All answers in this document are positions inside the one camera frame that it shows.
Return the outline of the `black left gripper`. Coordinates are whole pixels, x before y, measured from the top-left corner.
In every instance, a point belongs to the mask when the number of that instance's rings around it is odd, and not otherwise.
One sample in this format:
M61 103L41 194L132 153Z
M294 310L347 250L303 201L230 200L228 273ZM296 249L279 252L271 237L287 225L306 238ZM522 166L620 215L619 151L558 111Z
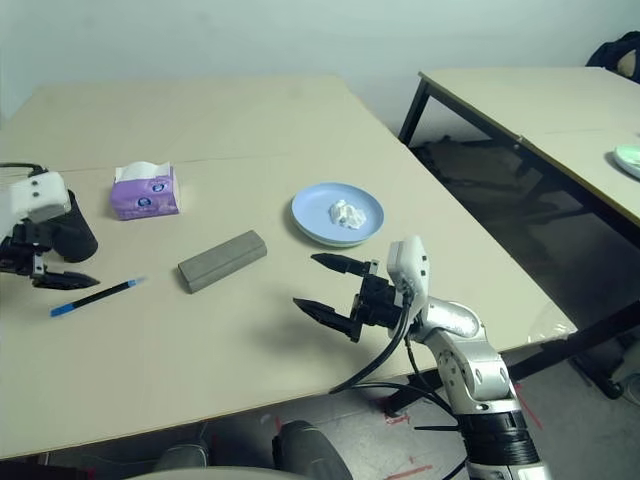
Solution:
M52 247L48 226L32 222L17 224L1 242L1 272L32 278L32 285L42 289L85 289L100 283L82 273L46 272L43 254Z

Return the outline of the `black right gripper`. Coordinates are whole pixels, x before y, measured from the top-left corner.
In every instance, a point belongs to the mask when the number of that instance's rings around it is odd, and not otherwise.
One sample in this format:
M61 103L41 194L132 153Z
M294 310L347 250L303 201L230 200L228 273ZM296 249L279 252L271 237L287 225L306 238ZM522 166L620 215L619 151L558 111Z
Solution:
M317 323L343 333L352 342L360 340L364 325L384 327L390 335L394 333L401 317L402 297L387 280L376 275L376 261L362 262L331 253L316 253L311 258L332 271L359 276L362 282L354 297L350 318L328 305L294 298L294 304L301 311Z

